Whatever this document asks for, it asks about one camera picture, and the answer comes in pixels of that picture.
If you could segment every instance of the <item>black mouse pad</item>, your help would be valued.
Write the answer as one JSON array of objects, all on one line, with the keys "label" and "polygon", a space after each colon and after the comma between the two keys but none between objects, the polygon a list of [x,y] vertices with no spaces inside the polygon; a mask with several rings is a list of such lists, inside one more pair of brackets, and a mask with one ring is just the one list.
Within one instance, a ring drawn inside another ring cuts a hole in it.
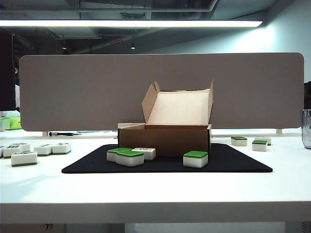
[{"label": "black mouse pad", "polygon": [[118,145],[104,145],[77,162],[62,169],[63,173],[118,173],[118,172],[271,172],[272,168],[225,145],[213,143],[208,164],[203,168],[183,166],[183,158],[156,157],[134,167],[122,166],[106,159],[107,150]]}]

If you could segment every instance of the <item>ceiling light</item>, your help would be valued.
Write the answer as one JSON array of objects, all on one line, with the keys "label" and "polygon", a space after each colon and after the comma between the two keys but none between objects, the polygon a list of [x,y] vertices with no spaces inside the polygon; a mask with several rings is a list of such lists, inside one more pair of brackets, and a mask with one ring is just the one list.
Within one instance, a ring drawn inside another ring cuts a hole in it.
[{"label": "ceiling light", "polygon": [[135,20],[0,20],[3,27],[109,27],[109,28],[178,28],[178,27],[258,27],[262,21],[135,21]]},{"label": "ceiling light", "polygon": [[63,36],[63,46],[62,46],[62,50],[66,50],[67,49],[67,47],[66,47],[66,40],[65,40],[65,38],[64,38],[64,36]]}]

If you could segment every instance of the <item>desk surface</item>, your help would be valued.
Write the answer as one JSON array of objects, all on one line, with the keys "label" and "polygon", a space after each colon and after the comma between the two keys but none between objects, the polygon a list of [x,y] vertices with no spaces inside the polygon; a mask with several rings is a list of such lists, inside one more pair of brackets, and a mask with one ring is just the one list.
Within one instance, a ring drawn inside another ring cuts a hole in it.
[{"label": "desk surface", "polygon": [[311,220],[311,150],[298,135],[273,137],[268,152],[232,146],[271,173],[114,174],[61,173],[99,146],[116,144],[113,137],[40,135],[0,133],[1,145],[72,143],[71,153],[39,157],[35,166],[11,167],[10,159],[0,159],[2,223]]}]

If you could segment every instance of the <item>gray partition panel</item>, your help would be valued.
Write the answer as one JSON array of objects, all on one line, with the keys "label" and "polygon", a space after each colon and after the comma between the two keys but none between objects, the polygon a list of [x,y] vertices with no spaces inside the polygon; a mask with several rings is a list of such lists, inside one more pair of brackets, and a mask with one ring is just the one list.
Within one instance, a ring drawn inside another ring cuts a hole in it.
[{"label": "gray partition panel", "polygon": [[115,129],[144,121],[141,102],[152,82],[183,90],[212,80],[213,128],[301,125],[299,53],[24,56],[21,123],[28,131]]}]

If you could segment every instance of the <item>open cardboard box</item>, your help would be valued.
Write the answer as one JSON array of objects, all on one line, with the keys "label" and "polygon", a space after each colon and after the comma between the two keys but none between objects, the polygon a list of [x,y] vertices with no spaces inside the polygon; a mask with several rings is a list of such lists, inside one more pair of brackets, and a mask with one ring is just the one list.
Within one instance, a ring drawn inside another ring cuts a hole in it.
[{"label": "open cardboard box", "polygon": [[145,124],[119,129],[119,146],[155,148],[157,156],[210,152],[213,83],[203,90],[160,90],[150,85],[141,104]]}]

